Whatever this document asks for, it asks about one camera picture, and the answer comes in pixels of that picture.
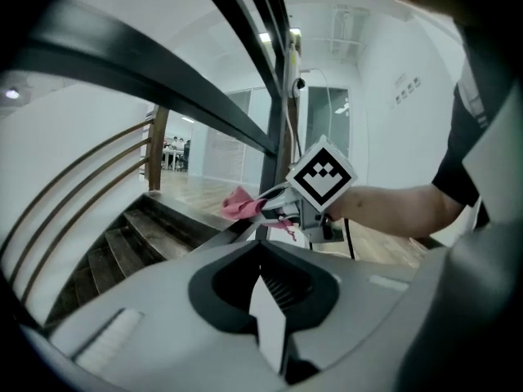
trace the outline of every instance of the black cable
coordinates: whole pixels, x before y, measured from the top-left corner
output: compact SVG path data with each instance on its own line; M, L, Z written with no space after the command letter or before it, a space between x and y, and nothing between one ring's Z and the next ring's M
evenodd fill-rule
M296 83L298 80L300 80L299 77L296 80L294 80L293 86L291 87L291 93L293 94L293 101L294 101L294 109L296 109L296 116L298 116L298 111L297 111L297 100L296 100L296 96L294 95L294 87L296 86ZM301 157L302 156L302 144L300 144L300 137L297 135L297 131L296 131L296 133L294 133L293 129L290 129L290 131L296 137L297 152L300 154L300 157Z
M352 247L351 233L349 231L349 220L344 219L343 222L345 223L346 241L349 244L349 253L351 254L351 259L355 260L356 257L354 255L354 248Z

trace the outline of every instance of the forearm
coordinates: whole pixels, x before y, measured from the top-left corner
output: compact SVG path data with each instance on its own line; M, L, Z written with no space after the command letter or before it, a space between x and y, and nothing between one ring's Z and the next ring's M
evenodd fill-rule
M386 234L416 238L443 229L459 214L447 209L432 185L396 190L354 187L343 195L338 213Z

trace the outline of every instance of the fluorescent light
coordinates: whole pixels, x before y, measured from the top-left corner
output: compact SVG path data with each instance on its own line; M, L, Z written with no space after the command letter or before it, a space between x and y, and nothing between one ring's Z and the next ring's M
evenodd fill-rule
M260 39L263 43L268 43L270 42L270 36L267 32L264 32L264 33L260 33Z
M16 91L16 89L12 88L6 91L6 97L9 99L18 99L20 97L20 93Z
M297 36L302 36L302 31L299 28L291 28L290 33ZM267 32L260 33L260 39L263 43L270 42L270 36Z

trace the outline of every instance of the staircase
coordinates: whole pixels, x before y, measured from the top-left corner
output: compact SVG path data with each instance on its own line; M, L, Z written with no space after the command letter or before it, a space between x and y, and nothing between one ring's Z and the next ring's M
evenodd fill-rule
M230 224L160 193L144 194L100 236L72 273L44 324L50 335L75 310L137 271L192 252Z

